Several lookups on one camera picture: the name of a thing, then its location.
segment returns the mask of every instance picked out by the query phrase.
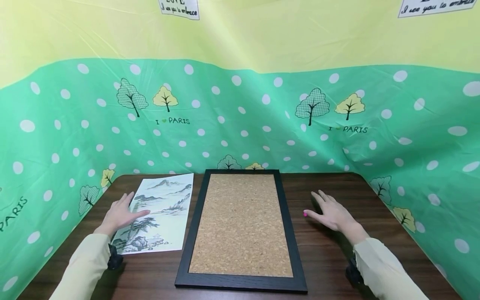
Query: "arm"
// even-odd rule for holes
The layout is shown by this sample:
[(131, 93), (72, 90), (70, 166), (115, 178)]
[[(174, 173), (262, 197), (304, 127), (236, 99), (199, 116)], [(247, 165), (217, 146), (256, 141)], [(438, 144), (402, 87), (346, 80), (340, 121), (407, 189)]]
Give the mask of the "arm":
[(323, 215), (305, 210), (310, 216), (332, 230), (342, 232), (353, 246), (357, 268), (363, 282), (381, 300), (428, 300), (408, 276), (402, 264), (379, 240), (372, 239), (351, 214), (332, 196), (312, 192)]
[(132, 197), (133, 192), (128, 196), (124, 194), (112, 203), (102, 225), (80, 243), (50, 300), (88, 300), (92, 297), (97, 281), (107, 269), (111, 236), (118, 229), (150, 213), (149, 210), (131, 213), (128, 206)]

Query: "right hand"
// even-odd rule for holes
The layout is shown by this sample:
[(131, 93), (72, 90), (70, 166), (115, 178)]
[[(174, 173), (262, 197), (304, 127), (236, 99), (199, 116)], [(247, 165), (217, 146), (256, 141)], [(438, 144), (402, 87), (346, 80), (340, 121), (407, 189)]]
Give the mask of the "right hand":
[(320, 205), (323, 215), (306, 209), (303, 211), (304, 216), (309, 216), (334, 231), (343, 231), (343, 228), (356, 223), (348, 210), (338, 203), (334, 197), (325, 194), (321, 190), (318, 190), (318, 194), (312, 192), (312, 196)]

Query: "black picture frame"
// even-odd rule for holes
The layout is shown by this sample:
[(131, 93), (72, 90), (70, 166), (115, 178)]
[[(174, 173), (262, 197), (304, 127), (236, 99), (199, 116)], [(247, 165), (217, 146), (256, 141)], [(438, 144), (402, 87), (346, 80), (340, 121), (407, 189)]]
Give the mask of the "black picture frame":
[[(195, 240), (197, 238), (198, 227), (200, 225), (200, 219), (202, 218), (202, 211), (204, 208), (205, 197), (211, 174), (274, 175), (293, 277), (200, 274), (188, 272), (190, 269), (190, 262), (192, 260)], [(209, 288), (299, 294), (306, 294), (308, 292), (279, 170), (205, 170), (204, 179), (198, 195), (197, 204), (193, 212), (192, 222), (190, 224), (187, 240), (183, 249), (179, 270), (177, 272), (177, 278), (175, 279), (175, 286), (178, 288)]]

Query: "tree illustration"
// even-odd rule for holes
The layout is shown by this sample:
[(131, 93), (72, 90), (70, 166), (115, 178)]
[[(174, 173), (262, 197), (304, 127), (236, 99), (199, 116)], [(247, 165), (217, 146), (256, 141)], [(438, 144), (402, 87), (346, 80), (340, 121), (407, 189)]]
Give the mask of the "tree illustration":
[(415, 230), (417, 229), (415, 227), (415, 219), (413, 218), (410, 210), (406, 208), (394, 207), (393, 214), (400, 222), (400, 224), (405, 226), (411, 232), (415, 232)]
[(167, 112), (170, 112), (170, 106), (178, 105), (179, 102), (172, 95), (172, 92), (162, 85), (158, 93), (153, 97), (153, 104), (157, 106), (166, 106)]
[(85, 185), (80, 188), (80, 202), (78, 204), (78, 213), (82, 216), (85, 214), (97, 201), (100, 189), (96, 186)]
[(356, 93), (348, 96), (347, 99), (340, 102), (335, 108), (336, 113), (347, 115), (347, 121), (350, 114), (358, 114), (362, 111), (365, 111), (365, 104), (361, 102), (361, 98)]
[(236, 159), (228, 154), (218, 162), (216, 168), (219, 170), (239, 170), (241, 169), (241, 165), (237, 163)]
[(323, 116), (330, 111), (330, 104), (325, 100), (325, 94), (319, 88), (314, 88), (308, 97), (297, 105), (295, 116), (309, 118), (308, 126), (312, 125), (312, 117)]
[(138, 118), (140, 117), (138, 110), (148, 106), (145, 96), (141, 95), (137, 91), (137, 88), (133, 84), (130, 84), (125, 78), (120, 80), (117, 100), (123, 107), (135, 109)]
[(148, 233), (150, 227), (158, 227), (159, 224), (155, 223), (155, 219), (152, 217), (146, 217), (143, 219), (136, 219), (131, 225), (128, 231), (123, 232), (121, 235), (127, 234), (127, 244), (133, 240), (140, 231)]
[(378, 195), (378, 197), (386, 204), (390, 204), (392, 198), (390, 197), (390, 180), (391, 176), (377, 177), (370, 181), (370, 186)]
[(102, 188), (106, 187), (109, 183), (112, 184), (112, 177), (115, 174), (114, 170), (105, 169), (102, 173), (102, 180), (100, 181), (100, 186)]
[(259, 163), (253, 163), (250, 166), (246, 167), (245, 170), (265, 170)]

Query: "green polka dot backdrop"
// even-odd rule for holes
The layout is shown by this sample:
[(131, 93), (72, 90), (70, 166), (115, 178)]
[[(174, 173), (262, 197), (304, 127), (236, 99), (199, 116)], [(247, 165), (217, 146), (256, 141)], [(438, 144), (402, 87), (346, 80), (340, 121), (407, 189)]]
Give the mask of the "green polka dot backdrop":
[(21, 293), (118, 176), (206, 168), (358, 173), (465, 299), (480, 293), (478, 74), (80, 59), (0, 98), (0, 299)]

